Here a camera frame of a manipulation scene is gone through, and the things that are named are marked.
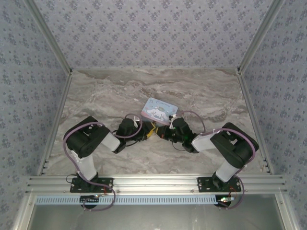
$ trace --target marble table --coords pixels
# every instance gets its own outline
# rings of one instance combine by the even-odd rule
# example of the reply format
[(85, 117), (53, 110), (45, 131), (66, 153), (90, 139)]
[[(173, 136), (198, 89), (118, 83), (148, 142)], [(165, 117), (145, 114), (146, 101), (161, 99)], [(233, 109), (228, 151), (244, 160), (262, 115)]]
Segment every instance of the marble table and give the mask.
[[(174, 104), (179, 110), (198, 113), (207, 131), (232, 122), (255, 138), (234, 72), (223, 69), (75, 70), (45, 174), (75, 172), (62, 149), (63, 135), (69, 128), (91, 115), (115, 130), (126, 114), (140, 114), (149, 97)], [(184, 118), (194, 132), (202, 131), (197, 117), (185, 114)], [(223, 162), (217, 149), (198, 154), (177, 151), (171, 142), (156, 134), (119, 154), (103, 145), (94, 152), (99, 174), (213, 173)], [(259, 150), (243, 172), (266, 172)]]

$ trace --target metal bracket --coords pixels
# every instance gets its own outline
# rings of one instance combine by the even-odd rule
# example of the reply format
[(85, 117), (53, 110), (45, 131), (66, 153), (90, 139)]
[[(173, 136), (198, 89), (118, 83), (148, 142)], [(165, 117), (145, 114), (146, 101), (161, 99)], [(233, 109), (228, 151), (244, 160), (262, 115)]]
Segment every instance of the metal bracket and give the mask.
[[(112, 177), (98, 177), (95, 179), (95, 183), (105, 184), (110, 187), (113, 187), (114, 178)], [(111, 193), (111, 189), (92, 185), (84, 181), (82, 178), (73, 178), (71, 181), (71, 193)]]
[(214, 192), (233, 192), (230, 187), (233, 187), (236, 192), (241, 192), (241, 185), (238, 178), (231, 178), (226, 187), (222, 190), (216, 188), (213, 184), (212, 177), (198, 177), (197, 178), (198, 191), (200, 193), (214, 193)]

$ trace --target box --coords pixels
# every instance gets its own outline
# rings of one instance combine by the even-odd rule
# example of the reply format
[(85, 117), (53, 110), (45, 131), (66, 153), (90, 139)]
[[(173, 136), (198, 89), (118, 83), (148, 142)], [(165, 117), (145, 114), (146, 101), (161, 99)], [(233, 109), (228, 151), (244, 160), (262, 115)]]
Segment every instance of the box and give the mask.
[(151, 97), (145, 104), (141, 115), (144, 121), (155, 121), (157, 126), (168, 126), (169, 116), (176, 114), (177, 110), (177, 106)]

